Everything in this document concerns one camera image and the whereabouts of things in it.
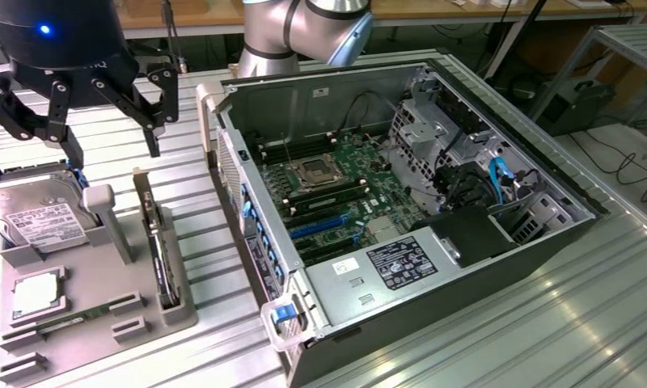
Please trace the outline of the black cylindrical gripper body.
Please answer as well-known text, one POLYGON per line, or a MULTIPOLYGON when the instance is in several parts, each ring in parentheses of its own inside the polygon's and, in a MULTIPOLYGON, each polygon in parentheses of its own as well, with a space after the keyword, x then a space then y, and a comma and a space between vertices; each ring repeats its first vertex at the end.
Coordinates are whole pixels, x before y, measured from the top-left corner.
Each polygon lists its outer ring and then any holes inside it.
POLYGON ((131 96, 138 63, 111 1, 0 1, 0 44, 14 80, 42 97, 59 80, 70 108, 105 105, 97 79, 131 96))

